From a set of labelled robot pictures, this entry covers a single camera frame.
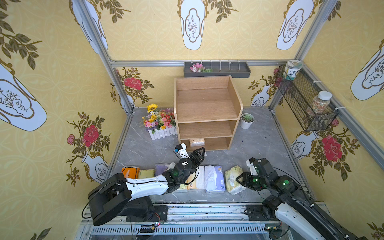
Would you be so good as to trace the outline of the peach tissue pack bottom shelf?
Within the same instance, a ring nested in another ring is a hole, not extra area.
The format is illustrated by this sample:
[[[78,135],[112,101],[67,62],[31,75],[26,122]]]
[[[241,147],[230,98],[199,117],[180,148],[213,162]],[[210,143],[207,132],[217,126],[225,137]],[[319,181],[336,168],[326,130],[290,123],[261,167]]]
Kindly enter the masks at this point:
[[[190,146],[191,147],[200,147],[205,145],[205,139],[204,138],[197,138],[197,139],[190,139]]]

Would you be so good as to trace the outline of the white purple tissue pack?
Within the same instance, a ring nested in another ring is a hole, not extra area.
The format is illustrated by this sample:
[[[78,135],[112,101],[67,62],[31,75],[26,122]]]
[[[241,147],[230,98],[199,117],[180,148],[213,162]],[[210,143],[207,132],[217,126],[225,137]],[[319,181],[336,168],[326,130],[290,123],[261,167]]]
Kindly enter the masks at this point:
[[[205,166],[204,186],[208,194],[223,194],[226,190],[221,166]]]

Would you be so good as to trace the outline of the yellow tissue pack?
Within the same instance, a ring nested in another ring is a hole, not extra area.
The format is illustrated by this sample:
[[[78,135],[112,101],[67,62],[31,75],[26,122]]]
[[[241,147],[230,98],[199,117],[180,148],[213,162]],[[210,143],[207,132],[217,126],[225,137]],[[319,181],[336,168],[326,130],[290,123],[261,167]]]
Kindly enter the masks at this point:
[[[177,190],[174,191],[174,193],[186,193],[188,191],[188,186],[185,184],[181,184]]]

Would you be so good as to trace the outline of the yellow floral pack bottom shelf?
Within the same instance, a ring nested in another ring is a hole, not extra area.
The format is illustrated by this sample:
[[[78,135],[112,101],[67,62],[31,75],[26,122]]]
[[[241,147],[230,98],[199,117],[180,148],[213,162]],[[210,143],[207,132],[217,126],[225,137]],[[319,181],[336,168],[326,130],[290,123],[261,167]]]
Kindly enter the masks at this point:
[[[226,189],[230,194],[236,195],[246,189],[236,181],[236,178],[239,177],[242,173],[243,169],[239,165],[225,171]]]

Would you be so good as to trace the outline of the green-yellow tissue pack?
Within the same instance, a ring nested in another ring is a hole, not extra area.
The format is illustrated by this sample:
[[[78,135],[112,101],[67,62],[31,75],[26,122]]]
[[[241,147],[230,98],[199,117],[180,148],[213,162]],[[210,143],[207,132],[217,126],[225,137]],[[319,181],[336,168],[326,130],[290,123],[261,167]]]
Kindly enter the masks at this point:
[[[155,169],[140,169],[137,179],[148,179],[155,177]]]

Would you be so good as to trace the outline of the orange tissue pack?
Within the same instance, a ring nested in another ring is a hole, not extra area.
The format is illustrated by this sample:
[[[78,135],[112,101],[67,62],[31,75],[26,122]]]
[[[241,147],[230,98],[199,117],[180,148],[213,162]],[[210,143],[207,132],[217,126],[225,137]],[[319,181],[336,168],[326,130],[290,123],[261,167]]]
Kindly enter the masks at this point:
[[[140,168],[138,167],[123,167],[122,173],[125,178],[138,179]]]

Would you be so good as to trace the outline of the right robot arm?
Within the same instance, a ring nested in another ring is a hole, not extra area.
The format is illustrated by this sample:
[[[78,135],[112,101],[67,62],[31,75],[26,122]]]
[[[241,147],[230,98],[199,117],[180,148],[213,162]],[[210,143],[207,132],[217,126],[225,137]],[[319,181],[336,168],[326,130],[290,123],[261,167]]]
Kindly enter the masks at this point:
[[[280,176],[267,159],[250,158],[247,166],[250,170],[236,181],[250,190],[271,193],[261,204],[247,206],[244,213],[250,221],[279,220],[306,240],[359,239],[322,210],[294,178]]]

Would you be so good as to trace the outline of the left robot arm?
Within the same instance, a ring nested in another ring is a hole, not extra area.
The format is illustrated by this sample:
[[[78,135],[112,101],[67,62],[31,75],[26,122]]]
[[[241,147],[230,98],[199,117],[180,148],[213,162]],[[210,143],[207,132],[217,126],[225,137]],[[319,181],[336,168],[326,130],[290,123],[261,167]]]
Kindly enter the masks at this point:
[[[120,215],[124,207],[131,201],[151,195],[172,193],[184,185],[189,176],[198,170],[205,159],[204,147],[183,154],[184,149],[175,149],[179,162],[162,174],[148,179],[125,178],[118,173],[88,194],[91,218],[94,226],[101,226]]]

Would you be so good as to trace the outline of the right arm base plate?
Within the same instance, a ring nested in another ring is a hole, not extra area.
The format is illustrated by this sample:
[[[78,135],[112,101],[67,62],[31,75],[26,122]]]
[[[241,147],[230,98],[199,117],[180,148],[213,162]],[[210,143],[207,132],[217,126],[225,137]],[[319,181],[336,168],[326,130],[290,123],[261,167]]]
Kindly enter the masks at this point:
[[[265,205],[247,205],[244,214],[249,221],[277,221],[275,210]]]

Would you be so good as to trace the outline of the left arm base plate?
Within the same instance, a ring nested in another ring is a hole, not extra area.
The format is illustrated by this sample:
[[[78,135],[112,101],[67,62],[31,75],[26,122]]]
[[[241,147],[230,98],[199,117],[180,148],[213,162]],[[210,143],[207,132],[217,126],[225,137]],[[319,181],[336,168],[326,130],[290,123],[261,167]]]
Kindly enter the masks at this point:
[[[168,206],[158,205],[149,210],[137,210],[134,215],[127,216],[126,222],[166,222],[168,217]]]

